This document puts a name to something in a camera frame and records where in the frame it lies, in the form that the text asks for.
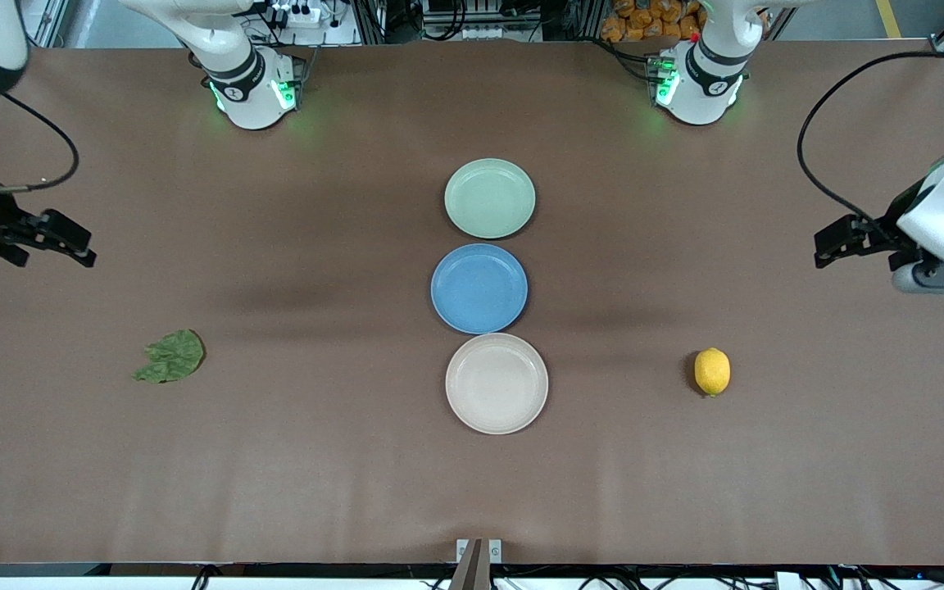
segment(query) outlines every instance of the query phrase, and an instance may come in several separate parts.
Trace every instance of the plate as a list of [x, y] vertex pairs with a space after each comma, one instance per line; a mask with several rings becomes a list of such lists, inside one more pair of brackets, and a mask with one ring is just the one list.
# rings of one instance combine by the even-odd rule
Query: plate
[[447, 254], [432, 274], [432, 306], [451, 328], [487, 334], [512, 324], [527, 306], [527, 273], [516, 257], [490, 243]]
[[548, 397], [541, 355], [511, 334], [483, 334], [457, 348], [447, 367], [447, 401], [461, 422], [486, 434], [525, 429]]
[[504, 238], [520, 231], [534, 213], [534, 183], [510, 161], [469, 161], [450, 176], [443, 201], [458, 229], [476, 238]]

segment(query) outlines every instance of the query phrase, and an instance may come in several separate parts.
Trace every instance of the table surface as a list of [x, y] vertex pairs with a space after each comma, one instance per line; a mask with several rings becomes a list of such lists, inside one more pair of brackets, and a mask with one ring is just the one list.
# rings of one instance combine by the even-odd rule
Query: table surface
[[[708, 128], [592, 46], [327, 49], [260, 132], [183, 52], [37, 53], [16, 94], [83, 160], [19, 199], [100, 257], [0, 262], [0, 561], [435, 561], [484, 535], [524, 563], [944, 563], [944, 297], [892, 290], [883, 256], [814, 269], [844, 211], [794, 154], [828, 86], [907, 46], [764, 44]], [[944, 153], [944, 60], [847, 85], [806, 149], [881, 212]], [[551, 391], [506, 437], [450, 412], [468, 337], [428, 299], [473, 242], [443, 186], [479, 157], [538, 191], [499, 245]], [[0, 101], [0, 180], [67, 162]], [[181, 328], [202, 368], [132, 382]], [[687, 378], [705, 347], [733, 363], [716, 399]]]

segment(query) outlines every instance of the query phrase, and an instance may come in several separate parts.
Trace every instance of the blue plate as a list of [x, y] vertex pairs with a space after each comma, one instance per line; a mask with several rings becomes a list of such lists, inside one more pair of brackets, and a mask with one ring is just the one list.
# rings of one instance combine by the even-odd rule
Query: blue plate
[[488, 334], [512, 324], [527, 306], [527, 273], [516, 257], [490, 243], [469, 243], [439, 261], [432, 305], [453, 329]]

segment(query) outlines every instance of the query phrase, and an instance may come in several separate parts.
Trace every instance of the light green plate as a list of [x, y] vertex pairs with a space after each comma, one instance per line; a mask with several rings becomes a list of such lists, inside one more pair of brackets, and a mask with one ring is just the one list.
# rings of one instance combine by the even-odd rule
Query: light green plate
[[534, 183], [510, 161], [469, 161], [451, 176], [443, 198], [447, 214], [476, 238], [504, 238], [520, 231], [534, 213]]

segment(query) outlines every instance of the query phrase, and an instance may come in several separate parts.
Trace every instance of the floor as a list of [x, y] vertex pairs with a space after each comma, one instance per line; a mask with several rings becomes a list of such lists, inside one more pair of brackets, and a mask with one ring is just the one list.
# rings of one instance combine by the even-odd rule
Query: floor
[[119, 0], [72, 0], [62, 27], [67, 48], [179, 48], [164, 26], [129, 10]]
[[[881, 11], [892, 18], [884, 23]], [[944, 0], [824, 0], [798, 8], [782, 32], [787, 41], [928, 37], [944, 29]]]

